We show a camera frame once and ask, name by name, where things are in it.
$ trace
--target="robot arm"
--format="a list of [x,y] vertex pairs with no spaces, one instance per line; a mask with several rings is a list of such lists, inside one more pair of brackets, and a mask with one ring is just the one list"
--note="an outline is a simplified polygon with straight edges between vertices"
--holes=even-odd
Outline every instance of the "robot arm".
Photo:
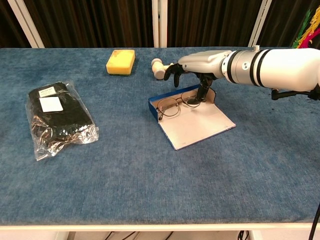
[[164,80],[174,74],[178,87],[180,75],[194,73],[200,79],[194,104],[202,102],[212,82],[225,78],[233,84],[272,89],[271,98],[308,95],[320,100],[320,50],[314,48],[252,50],[213,50],[184,56],[167,68]]

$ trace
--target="eyeglasses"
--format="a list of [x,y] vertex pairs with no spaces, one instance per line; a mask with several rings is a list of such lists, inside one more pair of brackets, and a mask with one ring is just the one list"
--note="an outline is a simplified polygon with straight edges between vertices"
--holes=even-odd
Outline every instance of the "eyeglasses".
[[189,100],[195,99],[197,92],[195,90],[186,91],[181,94],[178,98],[166,97],[160,100],[157,103],[156,109],[161,113],[159,120],[161,121],[163,116],[173,117],[179,113],[180,104],[185,104],[190,108],[196,108],[200,105],[200,102],[197,104],[189,104]]

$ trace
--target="white pole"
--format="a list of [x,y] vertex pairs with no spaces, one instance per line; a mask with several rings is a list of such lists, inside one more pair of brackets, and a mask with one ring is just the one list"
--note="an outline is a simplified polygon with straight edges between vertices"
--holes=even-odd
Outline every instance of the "white pole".
[[160,47],[167,47],[168,0],[160,0]]
[[257,44],[262,27],[264,26],[270,5],[272,0],[262,0],[259,13],[256,17],[256,21],[252,30],[251,38],[248,47],[253,47]]
[[7,0],[32,48],[44,48],[24,0]]
[[153,45],[159,48],[159,15],[158,0],[152,0],[152,26],[153,26]]

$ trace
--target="black band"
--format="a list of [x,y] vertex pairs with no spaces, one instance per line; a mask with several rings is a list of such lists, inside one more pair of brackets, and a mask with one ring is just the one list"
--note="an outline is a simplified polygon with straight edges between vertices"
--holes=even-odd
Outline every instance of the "black band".
[[250,65],[250,80],[252,82],[253,85],[258,86],[258,84],[256,84],[256,81],[254,79],[254,66],[255,66],[255,62],[257,60],[258,55],[261,53],[262,50],[259,50],[253,57],[251,65]]
[[257,68],[256,68],[256,79],[258,80],[258,83],[259,83],[259,85],[260,85],[261,87],[265,87],[265,86],[262,84],[261,78],[260,78],[261,64],[262,64],[262,61],[264,60],[266,54],[267,54],[270,50],[271,50],[271,49],[265,51],[265,52],[262,54],[261,58],[259,59],[258,66],[257,66]]
[[227,75],[228,75],[228,78],[229,78],[229,80],[230,80],[231,82],[233,82],[234,84],[235,84],[236,82],[234,81],[234,79],[232,78],[232,75],[231,75],[231,64],[232,64],[232,61],[234,60],[235,56],[236,56],[239,52],[241,52],[241,50],[237,50],[237,51],[234,52],[234,54],[231,55],[231,57],[230,57],[230,59],[229,59],[229,61],[228,61],[228,66],[226,67],[226,73],[227,73]]

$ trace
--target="black curtain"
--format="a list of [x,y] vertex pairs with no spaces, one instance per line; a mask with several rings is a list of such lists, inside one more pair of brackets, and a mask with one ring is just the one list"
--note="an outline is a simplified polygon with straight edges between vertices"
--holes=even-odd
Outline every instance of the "black curtain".
[[46,48],[153,47],[151,0],[24,0]]
[[[319,0],[273,0],[257,44],[264,47],[291,47],[308,9],[311,10],[311,20],[319,5]],[[311,47],[319,49],[320,36],[314,38]]]
[[30,47],[30,43],[8,1],[0,0],[0,48]]
[[262,0],[169,0],[168,47],[247,47]]

